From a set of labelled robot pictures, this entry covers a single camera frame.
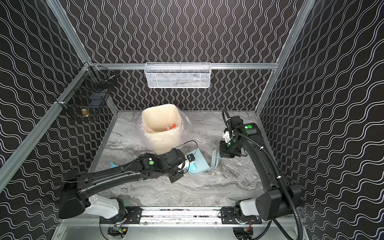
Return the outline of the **brass object in basket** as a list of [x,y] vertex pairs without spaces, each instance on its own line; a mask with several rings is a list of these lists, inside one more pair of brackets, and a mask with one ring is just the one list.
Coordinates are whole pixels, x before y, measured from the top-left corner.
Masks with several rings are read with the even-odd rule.
[[81,113],[82,113],[83,118],[89,118],[90,117],[90,113],[89,113],[88,109],[81,109]]

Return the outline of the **teal hand brush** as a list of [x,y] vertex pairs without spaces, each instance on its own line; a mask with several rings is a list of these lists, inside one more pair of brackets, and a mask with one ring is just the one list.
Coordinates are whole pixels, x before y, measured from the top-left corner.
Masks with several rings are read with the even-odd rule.
[[222,158],[223,157],[221,156],[220,151],[214,150],[212,153],[212,158],[211,158],[211,168],[215,169],[218,166],[218,164]]

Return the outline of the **blue paper scrap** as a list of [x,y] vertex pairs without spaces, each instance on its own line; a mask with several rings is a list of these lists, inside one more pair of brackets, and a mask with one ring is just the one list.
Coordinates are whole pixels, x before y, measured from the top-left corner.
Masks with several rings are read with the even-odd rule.
[[110,167],[111,167],[111,168],[116,168],[116,167],[118,167],[118,165],[115,164],[115,163],[113,163],[113,162],[111,162],[111,163],[110,163]]
[[196,166],[194,163],[190,164],[190,167],[189,167],[189,171],[195,171],[196,170]]

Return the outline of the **teal dustpan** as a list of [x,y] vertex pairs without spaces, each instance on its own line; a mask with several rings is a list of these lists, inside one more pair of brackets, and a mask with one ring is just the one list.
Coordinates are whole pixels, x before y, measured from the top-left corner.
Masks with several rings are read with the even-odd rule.
[[196,170],[195,171],[191,171],[190,172],[188,170],[188,172],[191,175],[201,174],[201,173],[203,173],[203,172],[205,172],[205,171],[207,171],[207,170],[209,170],[211,168],[199,148],[197,148],[194,151],[191,151],[190,154],[194,154],[195,155],[194,164],[196,166]]

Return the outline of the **blue paper scrap near left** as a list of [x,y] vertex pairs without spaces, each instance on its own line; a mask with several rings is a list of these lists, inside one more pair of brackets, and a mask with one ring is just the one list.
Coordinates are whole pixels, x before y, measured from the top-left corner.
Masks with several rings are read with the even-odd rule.
[[189,171],[195,171],[196,170],[196,166],[194,163],[190,164],[190,167],[189,167]]

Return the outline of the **red paper scrap near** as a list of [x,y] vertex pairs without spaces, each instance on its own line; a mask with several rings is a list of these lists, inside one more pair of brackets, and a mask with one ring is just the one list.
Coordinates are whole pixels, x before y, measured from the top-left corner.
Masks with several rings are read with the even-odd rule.
[[177,127],[177,125],[175,123],[173,123],[170,127],[167,127],[167,130],[172,130],[172,129],[175,129]]

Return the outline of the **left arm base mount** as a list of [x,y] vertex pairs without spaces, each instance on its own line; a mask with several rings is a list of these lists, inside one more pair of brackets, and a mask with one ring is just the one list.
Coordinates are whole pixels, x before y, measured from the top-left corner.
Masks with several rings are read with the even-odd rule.
[[125,207],[124,211],[120,211],[111,219],[100,218],[100,224],[123,225],[123,224],[139,224],[142,217],[143,209],[140,207]]

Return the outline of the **clear plastic bin liner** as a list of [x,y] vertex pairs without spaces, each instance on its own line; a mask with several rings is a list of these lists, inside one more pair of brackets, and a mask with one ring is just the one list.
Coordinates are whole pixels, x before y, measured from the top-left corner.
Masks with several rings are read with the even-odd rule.
[[[190,134],[191,134],[191,131],[192,131],[192,123],[191,123],[190,119],[187,117],[187,115],[185,113],[183,113],[180,110],[179,110],[179,113],[180,113],[182,121],[183,121],[182,141],[181,141],[181,144],[183,144],[183,143],[185,143],[186,141],[188,141],[190,139]],[[148,145],[147,145],[147,143],[145,141],[144,131],[142,129],[142,115],[139,117],[139,119],[138,119],[138,121],[136,123],[135,134],[136,134],[136,137],[140,140],[140,142],[147,149],[149,149]]]

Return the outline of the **cream plastic waste bin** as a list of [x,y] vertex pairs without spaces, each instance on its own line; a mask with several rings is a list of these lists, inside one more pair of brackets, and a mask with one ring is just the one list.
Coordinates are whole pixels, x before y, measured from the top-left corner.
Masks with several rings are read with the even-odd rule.
[[[173,123],[175,129],[167,130]],[[181,144],[183,121],[179,109],[166,104],[145,109],[142,112],[142,129],[148,148],[157,155],[165,154]]]

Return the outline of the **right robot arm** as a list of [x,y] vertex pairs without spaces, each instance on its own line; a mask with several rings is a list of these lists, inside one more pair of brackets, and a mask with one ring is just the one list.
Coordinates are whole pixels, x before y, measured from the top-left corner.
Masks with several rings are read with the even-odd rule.
[[255,199],[236,203],[237,217],[246,220],[252,216],[264,221],[287,215],[296,216],[302,193],[280,172],[277,162],[265,146],[261,130],[255,123],[244,123],[239,116],[222,111],[226,128],[220,142],[221,158],[250,157],[260,176],[264,193]]

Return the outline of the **aluminium front rail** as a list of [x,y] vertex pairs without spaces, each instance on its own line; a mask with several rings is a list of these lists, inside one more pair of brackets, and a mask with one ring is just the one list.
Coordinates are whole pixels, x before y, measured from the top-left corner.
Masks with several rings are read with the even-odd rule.
[[[140,207],[143,209],[139,224],[123,224],[124,227],[246,227],[249,225],[223,225],[218,216],[221,207]],[[98,227],[100,218],[92,215],[80,215],[62,220],[62,227]],[[279,218],[283,227],[295,227],[292,216]]]

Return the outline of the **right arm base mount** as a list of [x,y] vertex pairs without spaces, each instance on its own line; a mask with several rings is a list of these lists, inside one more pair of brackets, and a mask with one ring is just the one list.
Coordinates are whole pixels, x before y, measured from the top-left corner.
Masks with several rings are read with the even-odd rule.
[[223,225],[261,225],[262,219],[259,216],[244,215],[240,208],[234,207],[222,207],[218,216],[221,218]]

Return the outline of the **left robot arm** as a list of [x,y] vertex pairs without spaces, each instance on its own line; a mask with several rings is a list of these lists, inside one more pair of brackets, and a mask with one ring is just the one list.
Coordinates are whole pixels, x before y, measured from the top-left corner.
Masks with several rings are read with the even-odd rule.
[[169,177],[173,183],[182,178],[181,170],[188,166],[188,158],[181,150],[171,149],[156,155],[145,153],[130,163],[88,174],[71,171],[61,183],[59,218],[77,217],[90,208],[91,196],[129,182]]

